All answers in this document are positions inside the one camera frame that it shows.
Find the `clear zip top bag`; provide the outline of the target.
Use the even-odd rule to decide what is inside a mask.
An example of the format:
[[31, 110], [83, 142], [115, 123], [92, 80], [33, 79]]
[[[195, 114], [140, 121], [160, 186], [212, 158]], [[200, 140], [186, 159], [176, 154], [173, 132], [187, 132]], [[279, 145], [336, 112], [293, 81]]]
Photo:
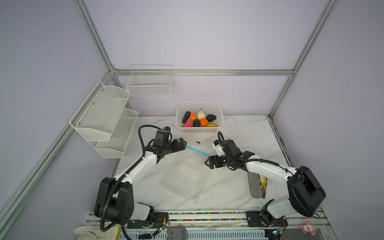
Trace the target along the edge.
[[160, 186], [193, 204], [197, 203], [211, 174], [211, 169], [205, 165], [208, 157], [207, 153], [190, 147], [176, 153], [160, 180]]

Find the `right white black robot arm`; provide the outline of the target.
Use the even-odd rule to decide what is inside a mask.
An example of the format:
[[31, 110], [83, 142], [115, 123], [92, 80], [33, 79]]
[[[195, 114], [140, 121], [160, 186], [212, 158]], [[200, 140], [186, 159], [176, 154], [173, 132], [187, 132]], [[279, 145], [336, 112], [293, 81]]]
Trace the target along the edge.
[[233, 171], [243, 170], [259, 174], [285, 187], [284, 197], [268, 201], [260, 211], [258, 222], [265, 227], [272, 226], [282, 217], [295, 213], [312, 217], [326, 198], [325, 190], [313, 172], [305, 166], [286, 167], [262, 159], [249, 151], [210, 156], [205, 165], [212, 170], [229, 167]]

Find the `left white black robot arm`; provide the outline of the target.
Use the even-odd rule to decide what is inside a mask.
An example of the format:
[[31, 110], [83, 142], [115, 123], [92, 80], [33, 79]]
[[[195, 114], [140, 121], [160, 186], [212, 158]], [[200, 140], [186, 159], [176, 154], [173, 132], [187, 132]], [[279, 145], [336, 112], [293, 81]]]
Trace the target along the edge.
[[140, 203], [134, 197], [134, 185], [154, 167], [165, 155], [186, 149], [184, 139], [166, 141], [160, 145], [144, 147], [140, 156], [122, 173], [114, 178], [104, 178], [99, 186], [94, 215], [100, 218], [102, 232], [115, 225], [125, 226], [131, 222], [141, 222], [149, 227], [155, 221], [154, 207]]

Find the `white plastic basket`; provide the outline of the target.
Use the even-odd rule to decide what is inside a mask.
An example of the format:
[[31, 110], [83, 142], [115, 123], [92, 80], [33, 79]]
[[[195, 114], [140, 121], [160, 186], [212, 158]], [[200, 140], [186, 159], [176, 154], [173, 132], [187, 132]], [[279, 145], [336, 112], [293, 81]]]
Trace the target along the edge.
[[224, 127], [224, 114], [217, 103], [181, 103], [175, 125], [183, 133], [216, 133]]

